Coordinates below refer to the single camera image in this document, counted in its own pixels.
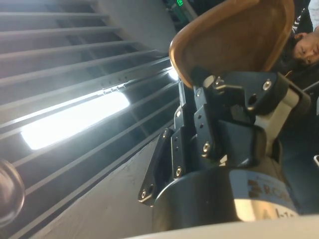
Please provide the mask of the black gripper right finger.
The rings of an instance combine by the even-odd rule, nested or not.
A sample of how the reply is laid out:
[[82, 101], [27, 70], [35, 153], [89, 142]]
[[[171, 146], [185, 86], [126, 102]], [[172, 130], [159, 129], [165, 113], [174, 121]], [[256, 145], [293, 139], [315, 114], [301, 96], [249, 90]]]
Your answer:
[[215, 167], [227, 156], [226, 167], [279, 167], [280, 133], [306, 116], [310, 96], [279, 73], [231, 71], [214, 76], [196, 67], [192, 89], [205, 92], [215, 150]]

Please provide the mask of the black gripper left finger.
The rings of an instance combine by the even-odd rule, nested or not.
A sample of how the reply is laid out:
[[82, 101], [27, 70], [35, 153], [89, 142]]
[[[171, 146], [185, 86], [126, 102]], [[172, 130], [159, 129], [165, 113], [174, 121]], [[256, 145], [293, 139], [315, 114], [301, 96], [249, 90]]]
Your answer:
[[215, 150], [204, 89], [179, 82], [178, 90], [173, 128], [160, 134], [138, 195], [138, 201], [150, 207], [171, 182], [208, 167]]

